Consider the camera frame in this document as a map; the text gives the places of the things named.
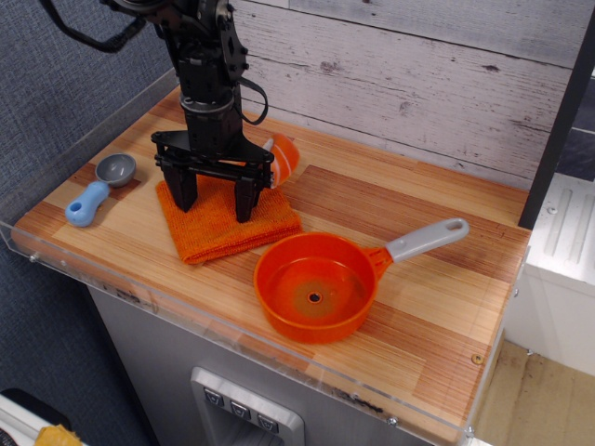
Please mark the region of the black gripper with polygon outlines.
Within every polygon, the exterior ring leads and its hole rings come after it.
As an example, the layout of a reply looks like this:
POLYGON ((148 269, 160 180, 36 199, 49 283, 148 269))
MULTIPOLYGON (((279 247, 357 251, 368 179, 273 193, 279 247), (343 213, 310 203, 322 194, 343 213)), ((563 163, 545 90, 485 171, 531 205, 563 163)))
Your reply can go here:
POLYGON ((203 103, 183 99, 184 130, 157 131, 155 161, 175 205, 188 212, 198 197, 197 176, 236 180, 235 213, 247 222, 263 188, 271 188, 273 155, 243 133, 244 116, 234 99, 203 103))

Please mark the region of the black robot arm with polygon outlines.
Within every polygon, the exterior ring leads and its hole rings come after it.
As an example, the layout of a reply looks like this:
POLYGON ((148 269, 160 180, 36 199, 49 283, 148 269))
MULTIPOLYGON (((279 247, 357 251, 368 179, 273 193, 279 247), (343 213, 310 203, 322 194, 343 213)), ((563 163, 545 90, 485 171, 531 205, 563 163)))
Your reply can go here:
POLYGON ((179 80, 186 127, 152 134, 176 206, 189 211, 198 197, 197 178, 234 184, 235 214, 248 221, 260 193, 271 188, 273 155, 250 142, 243 126, 242 87, 248 50, 238 38, 227 1, 110 1, 108 7, 153 24, 165 41, 179 80))

